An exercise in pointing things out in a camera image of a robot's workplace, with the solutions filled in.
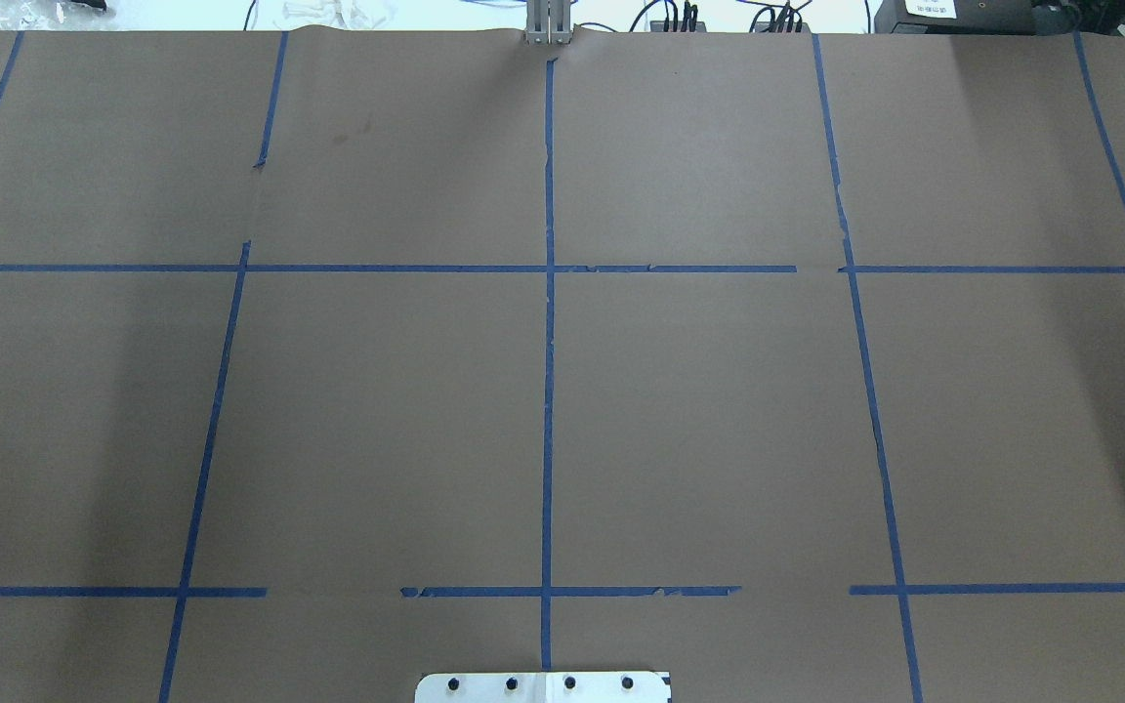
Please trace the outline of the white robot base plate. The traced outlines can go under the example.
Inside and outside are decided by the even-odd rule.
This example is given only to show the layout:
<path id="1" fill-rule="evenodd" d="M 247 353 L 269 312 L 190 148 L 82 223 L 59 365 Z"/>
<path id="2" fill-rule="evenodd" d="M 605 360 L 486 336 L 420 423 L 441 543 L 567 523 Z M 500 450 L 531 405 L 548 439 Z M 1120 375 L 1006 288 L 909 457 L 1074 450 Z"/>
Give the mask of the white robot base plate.
<path id="1" fill-rule="evenodd" d="M 670 702 L 659 672 L 436 673 L 418 681 L 415 702 Z"/>

